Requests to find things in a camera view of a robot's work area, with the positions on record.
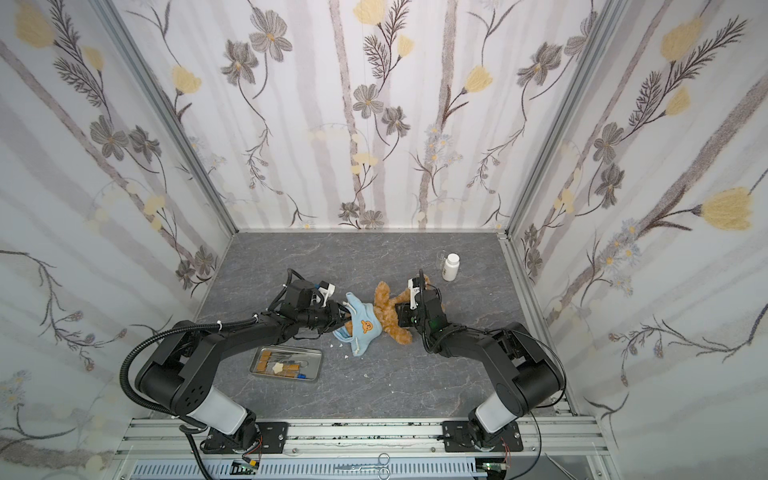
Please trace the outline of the light blue fleece hoodie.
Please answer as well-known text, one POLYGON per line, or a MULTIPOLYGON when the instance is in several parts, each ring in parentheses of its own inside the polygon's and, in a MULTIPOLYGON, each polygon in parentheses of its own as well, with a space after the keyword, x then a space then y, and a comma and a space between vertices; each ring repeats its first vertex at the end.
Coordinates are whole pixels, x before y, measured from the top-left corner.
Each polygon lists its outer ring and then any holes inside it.
POLYGON ((349 328, 343 325, 333 332, 336 339, 350 346, 352 355, 361 357, 369 345, 378 338, 383 327, 374 313, 374 305, 361 301, 355 294, 348 292, 343 306, 351 314, 349 328))

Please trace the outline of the brown teddy bear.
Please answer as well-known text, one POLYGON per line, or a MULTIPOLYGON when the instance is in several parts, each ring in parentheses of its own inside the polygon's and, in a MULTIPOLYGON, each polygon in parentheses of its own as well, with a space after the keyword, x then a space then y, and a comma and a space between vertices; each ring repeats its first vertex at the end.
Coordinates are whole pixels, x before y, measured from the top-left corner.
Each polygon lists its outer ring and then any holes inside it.
MULTIPOLYGON (((420 272, 417 277, 422 277, 425 280, 425 287, 422 294, 438 293, 441 295, 440 290, 430 282, 429 277, 424 275, 423 272, 420 272)), ((416 328, 399 327, 397 325, 397 315, 395 312, 395 304, 404 301, 409 301, 408 287, 401 294, 392 296, 389 285, 386 282, 380 282, 375 289, 372 304, 374 305, 374 313, 382 324, 382 332, 385 332, 398 344, 408 345, 413 341, 413 336, 410 330, 416 328)), ((442 330, 417 331, 422 336, 425 350, 430 353, 438 353, 443 349, 442 344, 444 341, 451 335, 460 332, 461 329, 455 325, 450 325, 444 315, 444 328, 442 330)))

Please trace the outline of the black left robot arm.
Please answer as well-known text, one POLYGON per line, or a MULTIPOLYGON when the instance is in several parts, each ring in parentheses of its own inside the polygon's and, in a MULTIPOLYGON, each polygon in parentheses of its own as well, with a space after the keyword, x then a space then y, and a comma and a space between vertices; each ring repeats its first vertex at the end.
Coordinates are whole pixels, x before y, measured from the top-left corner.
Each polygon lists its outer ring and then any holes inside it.
POLYGON ((221 393, 214 380, 222 361, 258 347, 282 344, 303 330, 331 333, 365 313, 351 299, 333 300, 334 287, 313 283, 295 270, 268 307, 234 322, 180 321, 134 347, 119 371, 123 393, 133 403, 198 427, 220 447, 250 452, 262 440, 256 417, 221 393))

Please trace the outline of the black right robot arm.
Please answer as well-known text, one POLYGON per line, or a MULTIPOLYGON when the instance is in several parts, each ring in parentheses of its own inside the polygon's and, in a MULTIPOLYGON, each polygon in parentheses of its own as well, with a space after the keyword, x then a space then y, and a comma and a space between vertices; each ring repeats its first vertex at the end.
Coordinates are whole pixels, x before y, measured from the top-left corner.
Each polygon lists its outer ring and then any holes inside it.
POLYGON ((395 306, 398 325, 415 329, 430 354, 481 363, 493 387, 491 396, 468 414, 464 431, 446 435, 455 444, 491 450, 517 419, 565 391, 564 369, 521 323, 488 330, 450 322, 440 290, 423 277, 408 281, 408 295, 408 301, 395 306))

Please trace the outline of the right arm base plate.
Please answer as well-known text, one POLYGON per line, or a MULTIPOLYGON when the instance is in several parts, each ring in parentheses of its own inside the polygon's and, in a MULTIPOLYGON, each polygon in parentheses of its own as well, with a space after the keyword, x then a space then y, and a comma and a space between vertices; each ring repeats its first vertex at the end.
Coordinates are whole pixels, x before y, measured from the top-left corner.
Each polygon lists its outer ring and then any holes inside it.
POLYGON ((450 453, 521 452, 522 435, 516 422, 504 426, 495 433, 486 432, 482 426, 470 420, 447 420, 441 424, 442 433, 437 437, 450 453))

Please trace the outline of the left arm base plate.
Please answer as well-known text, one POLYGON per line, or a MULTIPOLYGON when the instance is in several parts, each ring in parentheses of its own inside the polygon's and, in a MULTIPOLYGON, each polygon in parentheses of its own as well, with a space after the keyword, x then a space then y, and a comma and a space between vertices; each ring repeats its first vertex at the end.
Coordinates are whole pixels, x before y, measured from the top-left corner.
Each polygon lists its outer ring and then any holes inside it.
POLYGON ((288 422, 245 422, 232 435, 213 428, 200 443, 205 454, 281 454, 288 435, 288 422))

